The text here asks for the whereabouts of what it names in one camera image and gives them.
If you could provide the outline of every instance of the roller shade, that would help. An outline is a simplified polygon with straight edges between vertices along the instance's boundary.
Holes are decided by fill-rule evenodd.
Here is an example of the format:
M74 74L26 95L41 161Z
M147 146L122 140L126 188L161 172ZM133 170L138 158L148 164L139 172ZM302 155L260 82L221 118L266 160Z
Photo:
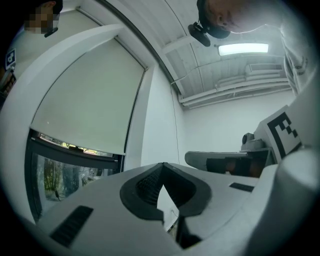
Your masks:
M142 66L114 39L76 60L43 98L31 128L72 145L124 155Z

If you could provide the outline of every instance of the black slot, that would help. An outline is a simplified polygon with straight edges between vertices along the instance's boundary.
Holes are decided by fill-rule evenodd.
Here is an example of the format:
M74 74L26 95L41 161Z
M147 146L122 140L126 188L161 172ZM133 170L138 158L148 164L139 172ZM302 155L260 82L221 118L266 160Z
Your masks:
M252 192L255 188L254 186L244 185L236 182L232 183L229 187L247 192Z
M51 238L59 244L69 247L93 210L86 206L78 206L51 234Z

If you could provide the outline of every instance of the window frame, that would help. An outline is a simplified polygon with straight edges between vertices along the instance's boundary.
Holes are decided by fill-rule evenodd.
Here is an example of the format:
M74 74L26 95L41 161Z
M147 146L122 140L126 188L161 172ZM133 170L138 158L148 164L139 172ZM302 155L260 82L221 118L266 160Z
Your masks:
M114 154L113 157L108 157L77 152L54 143L47 142L39 138L39 134L39 132L30 129L26 143L24 159L24 181L26 194L35 222L37 222L41 217L42 204L39 190L37 189L37 166L33 166L36 162L33 161L33 157L42 156L54 161L74 166L113 169L113 174L118 174L124 171L123 163L125 157L123 155Z

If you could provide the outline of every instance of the camera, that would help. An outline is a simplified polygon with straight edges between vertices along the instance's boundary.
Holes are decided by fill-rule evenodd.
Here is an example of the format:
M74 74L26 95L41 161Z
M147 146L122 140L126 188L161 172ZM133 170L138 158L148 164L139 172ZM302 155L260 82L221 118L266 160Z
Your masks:
M210 39L206 35L206 31L197 22L190 24L188 26L188 30L190 35L197 39L205 47L209 47L211 45Z

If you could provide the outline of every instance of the curved white panel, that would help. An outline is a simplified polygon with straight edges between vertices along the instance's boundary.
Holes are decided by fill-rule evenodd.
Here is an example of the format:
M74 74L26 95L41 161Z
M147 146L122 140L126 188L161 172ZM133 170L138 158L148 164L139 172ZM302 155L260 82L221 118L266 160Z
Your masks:
M19 215L34 222L25 184L25 154L30 125L45 94L77 58L114 38L123 25L75 34L37 58L20 76L0 112L0 174L4 192Z
M124 155L142 66L110 40L75 61L53 84L31 128L86 149Z

